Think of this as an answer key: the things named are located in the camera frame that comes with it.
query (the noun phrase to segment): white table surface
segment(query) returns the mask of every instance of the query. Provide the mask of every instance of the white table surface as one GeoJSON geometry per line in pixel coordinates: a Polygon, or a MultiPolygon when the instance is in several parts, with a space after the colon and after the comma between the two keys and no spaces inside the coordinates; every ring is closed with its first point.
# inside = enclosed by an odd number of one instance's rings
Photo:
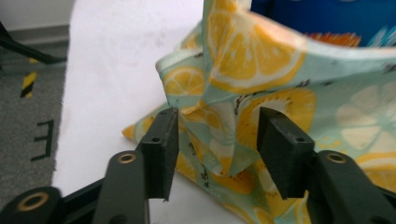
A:
{"type": "MultiPolygon", "coordinates": [[[[114,154],[135,148],[121,131],[165,102],[155,62],[202,8],[202,0],[76,1],[52,180],[63,196],[102,178],[114,154]]],[[[244,223],[179,174],[169,203],[149,203],[151,223],[244,223]]]]}

